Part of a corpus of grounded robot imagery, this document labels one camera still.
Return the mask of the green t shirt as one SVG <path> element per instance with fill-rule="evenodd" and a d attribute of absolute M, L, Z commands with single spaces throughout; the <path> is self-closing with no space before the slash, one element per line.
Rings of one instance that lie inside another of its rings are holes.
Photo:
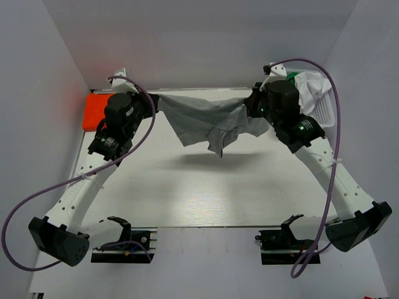
<path fill-rule="evenodd" d="M 296 84 L 295 77 L 296 77 L 298 74 L 299 74 L 298 72 L 290 72 L 290 73 L 288 73 L 288 74 L 287 74 L 287 77 L 286 77 L 286 81 L 288 81 L 289 83 L 295 85 L 295 84 Z"/>

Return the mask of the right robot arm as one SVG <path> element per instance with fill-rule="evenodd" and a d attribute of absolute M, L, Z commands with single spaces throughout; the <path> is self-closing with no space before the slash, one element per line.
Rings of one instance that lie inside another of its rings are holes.
<path fill-rule="evenodd" d="M 325 192 L 337 212 L 337 220 L 325 225 L 332 245 L 347 252 L 376 234 L 392 214 L 387 202 L 377 202 L 354 180 L 335 158 L 319 123 L 300 112 L 299 91 L 285 80 L 262 86 L 255 84 L 244 101 L 248 114 L 265 119 L 278 140 L 302 161 Z"/>

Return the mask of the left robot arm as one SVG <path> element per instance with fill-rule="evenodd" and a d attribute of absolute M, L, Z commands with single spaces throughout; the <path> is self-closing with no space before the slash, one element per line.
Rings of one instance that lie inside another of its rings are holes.
<path fill-rule="evenodd" d="M 40 251 L 73 267 L 91 249 L 130 245 L 131 225 L 125 219 L 109 216 L 91 225 L 82 225 L 82 221 L 106 180 L 118 169 L 121 157 L 133 148 L 132 138 L 141 121 L 158 111 L 159 99 L 155 94 L 146 97 L 132 92 L 108 98 L 79 180 L 69 184 L 43 218 L 34 217 L 28 225 Z"/>

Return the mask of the white plastic basket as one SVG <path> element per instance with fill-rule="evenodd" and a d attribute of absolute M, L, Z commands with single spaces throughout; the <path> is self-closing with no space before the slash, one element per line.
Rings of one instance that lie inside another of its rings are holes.
<path fill-rule="evenodd" d="M 286 70 L 287 74 L 290 72 L 319 72 L 319 71 L 315 71 L 315 70 Z M 314 118 L 318 124 L 322 127 L 322 128 L 330 128 L 333 127 L 335 125 L 335 116 L 334 116 L 334 111 L 332 108 L 332 104 L 331 104 L 331 100 L 330 100 L 330 95 L 332 93 L 332 88 L 330 89 L 330 91 L 325 94 L 321 99 L 319 99 L 316 103 L 316 106 L 313 110 L 313 112 L 311 112 L 309 115 L 307 116 L 311 116 L 312 118 Z"/>

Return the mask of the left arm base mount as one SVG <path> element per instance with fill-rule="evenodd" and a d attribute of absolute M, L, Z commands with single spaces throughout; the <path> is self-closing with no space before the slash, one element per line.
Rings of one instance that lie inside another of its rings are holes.
<path fill-rule="evenodd" d="M 132 227 L 129 221 L 120 217 L 107 218 L 118 224 L 122 231 L 117 240 L 106 242 L 92 250 L 92 263 L 149 264 L 154 258 L 157 228 Z"/>

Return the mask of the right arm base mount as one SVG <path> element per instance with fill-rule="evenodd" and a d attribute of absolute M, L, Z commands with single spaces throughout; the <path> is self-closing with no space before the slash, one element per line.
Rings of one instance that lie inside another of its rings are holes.
<path fill-rule="evenodd" d="M 260 247 L 261 264 L 294 265 L 313 244 L 319 221 L 319 217 L 296 214 L 281 224 L 259 228 L 254 239 Z"/>

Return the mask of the folded orange t shirt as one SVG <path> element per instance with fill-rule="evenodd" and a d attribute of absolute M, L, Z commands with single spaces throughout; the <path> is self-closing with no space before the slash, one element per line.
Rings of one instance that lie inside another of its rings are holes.
<path fill-rule="evenodd" d="M 94 94 L 90 93 L 85 100 L 84 118 L 82 129 L 84 131 L 95 131 L 99 122 L 105 117 L 104 109 L 112 93 Z"/>

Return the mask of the grey t shirt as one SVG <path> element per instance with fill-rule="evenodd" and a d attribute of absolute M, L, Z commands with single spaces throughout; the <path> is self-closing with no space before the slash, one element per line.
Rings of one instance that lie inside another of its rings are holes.
<path fill-rule="evenodd" d="M 247 115 L 243 98 L 209 101 L 161 94 L 158 110 L 184 147 L 207 141 L 208 150 L 219 157 L 240 134 L 258 137 L 269 129 L 265 119 Z"/>

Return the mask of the white t shirt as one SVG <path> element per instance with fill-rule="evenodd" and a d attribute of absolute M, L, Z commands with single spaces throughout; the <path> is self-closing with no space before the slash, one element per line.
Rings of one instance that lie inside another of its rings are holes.
<path fill-rule="evenodd" d="M 299 91 L 300 110 L 305 115 L 313 112 L 317 101 L 332 88 L 330 81 L 319 72 L 301 72 L 294 81 Z"/>

